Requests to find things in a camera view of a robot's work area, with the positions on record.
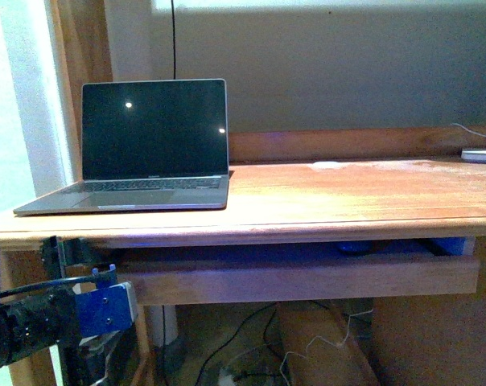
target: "laptop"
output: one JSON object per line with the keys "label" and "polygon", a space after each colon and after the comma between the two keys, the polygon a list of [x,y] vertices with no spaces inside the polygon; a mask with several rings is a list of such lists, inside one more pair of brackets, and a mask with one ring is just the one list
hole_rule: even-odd
{"label": "laptop", "polygon": [[82,109],[83,180],[16,215],[227,205],[224,80],[85,84]]}

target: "laptop trackpad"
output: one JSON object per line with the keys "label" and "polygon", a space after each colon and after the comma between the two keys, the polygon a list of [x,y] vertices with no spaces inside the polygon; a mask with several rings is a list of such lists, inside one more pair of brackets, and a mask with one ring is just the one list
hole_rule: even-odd
{"label": "laptop trackpad", "polygon": [[168,203],[173,191],[103,191],[90,195],[74,207],[159,205]]}

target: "white pipe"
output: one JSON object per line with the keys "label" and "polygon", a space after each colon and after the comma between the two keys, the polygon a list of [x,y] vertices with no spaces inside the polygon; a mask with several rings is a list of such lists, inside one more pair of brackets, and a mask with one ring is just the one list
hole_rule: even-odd
{"label": "white pipe", "polygon": [[166,317],[166,345],[179,336],[175,306],[149,306],[147,322],[152,343],[157,347],[163,346],[163,307]]}

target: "cable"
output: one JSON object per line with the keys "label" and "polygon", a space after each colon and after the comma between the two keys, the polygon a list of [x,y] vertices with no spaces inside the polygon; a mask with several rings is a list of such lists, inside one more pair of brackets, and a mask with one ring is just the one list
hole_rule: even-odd
{"label": "cable", "polygon": [[58,285],[75,285],[80,283],[95,283],[99,281],[100,278],[95,275],[91,276],[80,276],[80,277],[66,277],[64,279],[56,279],[50,281],[43,281],[40,283],[34,283],[29,285],[23,285],[18,288],[7,289],[0,292],[0,298],[5,298],[11,295],[24,294],[26,292],[33,292],[37,290],[44,290],[46,288],[55,287]]}
{"label": "cable", "polygon": [[270,320],[268,321],[268,323],[266,324],[266,327],[265,327],[265,330],[262,332],[262,341],[265,343],[266,347],[268,348],[268,350],[273,354],[275,355],[279,360],[282,360],[282,355],[280,355],[279,353],[277,353],[273,348],[272,348],[272,345],[270,343],[268,343],[268,341],[266,340],[266,336],[268,334],[268,329],[270,328],[270,325],[272,324],[272,320],[274,320],[274,317],[277,313],[277,309],[274,310],[274,312],[272,313],[272,316],[270,317]]}
{"label": "cable", "polygon": [[303,358],[305,360],[309,360],[309,347],[311,347],[311,345],[314,342],[316,342],[317,340],[321,340],[322,342],[325,342],[327,344],[330,344],[333,347],[341,348],[347,342],[348,336],[350,336],[350,319],[355,318],[356,316],[360,316],[360,315],[371,314],[372,312],[373,312],[373,309],[368,310],[368,311],[358,312],[356,314],[349,315],[348,316],[348,321],[347,321],[347,334],[345,335],[345,337],[343,338],[343,340],[341,342],[333,343],[333,342],[325,339],[323,336],[316,335],[307,344],[307,346],[306,346],[306,348],[304,350],[304,352],[306,353],[305,355],[299,354],[298,352],[294,352],[294,351],[288,351],[284,355],[284,359],[282,360],[281,366],[278,368],[279,369],[279,372],[281,373],[282,378],[286,381],[287,386],[290,386],[290,382],[288,381],[288,379],[286,377],[286,374],[284,374],[284,371],[282,370],[282,368],[284,367],[284,364],[286,363],[286,360],[287,360],[288,355],[297,355],[300,358]]}
{"label": "cable", "polygon": [[175,35],[175,4],[171,0],[171,29],[173,36],[173,79],[177,79],[177,42]]}
{"label": "cable", "polygon": [[475,134],[475,135],[479,135],[480,137],[486,138],[486,134],[478,133],[478,132],[476,132],[474,130],[469,129],[468,127],[465,127],[463,125],[460,125],[459,123],[451,123],[451,125],[458,126],[461,129],[468,131],[469,133],[472,133],[472,134]]}
{"label": "cable", "polygon": [[247,351],[243,351],[241,354],[234,356],[230,361],[228,361],[227,364],[225,365],[225,368],[230,368],[231,364],[236,362],[242,356],[250,354],[251,352],[257,351],[257,350],[259,350],[260,348],[263,348],[263,347],[273,346],[274,344],[280,344],[280,342],[265,343],[265,344],[262,344],[260,346],[253,347],[253,348],[251,348]]}
{"label": "cable", "polygon": [[[328,310],[328,311],[331,311],[331,308],[325,306],[323,303],[320,303],[320,302],[317,302],[316,300],[310,300],[309,302],[313,303],[313,304],[316,304],[318,307],[322,307],[324,308],[325,310]],[[346,314],[343,312],[343,316],[346,316],[347,318],[350,316],[350,314]],[[354,317],[355,320],[358,320],[364,324],[368,324],[369,326],[372,325],[371,322],[369,322],[368,320],[364,320],[364,319],[361,319],[361,318],[357,318],[357,317]]]}
{"label": "cable", "polygon": [[244,380],[245,378],[250,378],[251,376],[265,376],[269,378],[278,378],[281,376],[280,374],[269,374],[267,372],[241,372],[239,376],[234,377],[234,382],[238,382],[240,380]]}
{"label": "cable", "polygon": [[161,349],[161,371],[163,372],[164,384],[170,386],[166,378],[166,314],[163,306],[163,348]]}
{"label": "cable", "polygon": [[196,378],[196,382],[195,382],[195,386],[198,386],[200,384],[200,379],[202,378],[202,374],[204,374],[204,370],[206,368],[206,366],[208,365],[209,361],[214,357],[214,355],[216,355],[218,352],[220,352],[221,350],[223,350],[224,348],[226,348],[229,343],[231,343],[234,338],[236,338],[236,335],[239,334],[241,328],[243,328],[243,326],[251,319],[253,318],[254,316],[256,316],[257,314],[259,314],[260,312],[264,311],[264,310],[268,310],[270,307],[272,306],[275,306],[276,303],[271,303],[269,304],[268,306],[264,306],[262,308],[260,308],[259,310],[257,311],[254,311],[251,315],[247,316],[245,319],[243,319],[243,322],[241,322],[240,326],[236,329],[236,332],[234,333],[234,335],[227,341],[225,342],[224,344],[222,344],[221,346],[219,346],[205,361],[204,363],[202,364],[202,367],[200,368],[200,371],[198,373],[198,377]]}

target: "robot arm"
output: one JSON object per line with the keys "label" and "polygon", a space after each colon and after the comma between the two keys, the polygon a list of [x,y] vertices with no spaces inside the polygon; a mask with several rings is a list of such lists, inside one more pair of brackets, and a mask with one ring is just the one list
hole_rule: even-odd
{"label": "robot arm", "polygon": [[[75,294],[71,285],[92,282],[96,289]],[[0,292],[0,299],[25,294],[21,300],[0,303],[0,367],[59,344],[78,347],[82,339],[128,329],[137,317],[134,288],[117,283],[114,265],[91,276],[55,279]]]}

